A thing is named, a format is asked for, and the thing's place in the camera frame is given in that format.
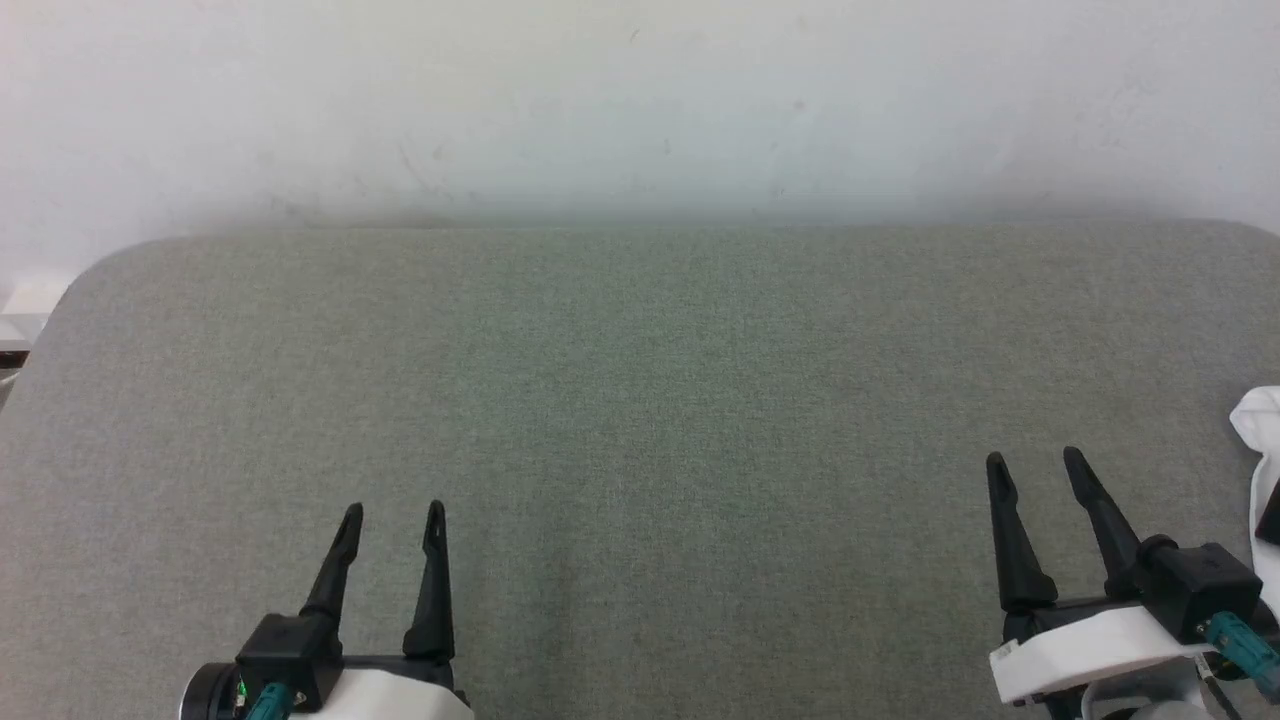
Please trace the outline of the black and white t-shirt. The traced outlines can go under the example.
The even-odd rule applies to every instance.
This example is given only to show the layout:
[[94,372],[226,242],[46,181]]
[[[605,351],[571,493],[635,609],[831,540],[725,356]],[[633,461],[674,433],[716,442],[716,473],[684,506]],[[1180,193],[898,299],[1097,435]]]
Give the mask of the black and white t-shirt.
[[1260,454],[1249,489],[1247,525],[1262,601],[1280,614],[1280,386],[1248,391],[1230,413],[1242,442]]

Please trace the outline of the grey upholstered sofa seat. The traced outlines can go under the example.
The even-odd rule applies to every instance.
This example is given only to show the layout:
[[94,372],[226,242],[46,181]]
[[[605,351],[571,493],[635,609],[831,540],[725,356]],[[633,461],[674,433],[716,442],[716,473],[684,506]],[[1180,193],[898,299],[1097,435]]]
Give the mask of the grey upholstered sofa seat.
[[365,507],[340,638],[398,653],[447,509],[494,720],[1004,707],[986,457],[1064,597],[1062,448],[1248,555],[1280,234],[1224,222],[169,240],[70,283],[0,410],[0,720],[175,720]]

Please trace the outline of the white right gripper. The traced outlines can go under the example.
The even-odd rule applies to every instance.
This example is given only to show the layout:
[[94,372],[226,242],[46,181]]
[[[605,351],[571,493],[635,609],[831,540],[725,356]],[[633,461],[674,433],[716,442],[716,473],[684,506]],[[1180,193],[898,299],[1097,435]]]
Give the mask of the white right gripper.
[[[1106,491],[1085,455],[1074,446],[1062,460],[1075,501],[1091,520],[1110,600],[1140,596],[1134,579],[1140,541]],[[1055,629],[1036,616],[1059,600],[1018,511],[1018,488],[1002,454],[986,459],[1000,607],[1006,612],[1004,643],[989,653],[989,669],[1004,705],[1048,703],[1079,697],[1083,707],[1111,700],[1152,705],[1206,705],[1196,656],[1207,644],[1183,644],[1139,605],[1106,609]]]

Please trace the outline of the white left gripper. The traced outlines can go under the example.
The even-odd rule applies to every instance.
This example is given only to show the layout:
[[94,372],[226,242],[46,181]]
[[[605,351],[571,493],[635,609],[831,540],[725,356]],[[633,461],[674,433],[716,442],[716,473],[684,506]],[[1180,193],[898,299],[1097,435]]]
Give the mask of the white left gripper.
[[[298,615],[339,623],[364,527],[364,505],[347,507]],[[422,534],[425,565],[403,656],[344,659],[335,687],[314,712],[293,720],[476,720],[454,683],[454,624],[445,506],[430,502]]]

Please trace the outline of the white skirting board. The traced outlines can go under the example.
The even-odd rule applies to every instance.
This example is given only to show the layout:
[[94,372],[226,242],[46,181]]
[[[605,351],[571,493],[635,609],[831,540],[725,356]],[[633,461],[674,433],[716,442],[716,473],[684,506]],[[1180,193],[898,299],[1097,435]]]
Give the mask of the white skirting board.
[[0,352],[29,351],[74,278],[59,269],[0,269]]

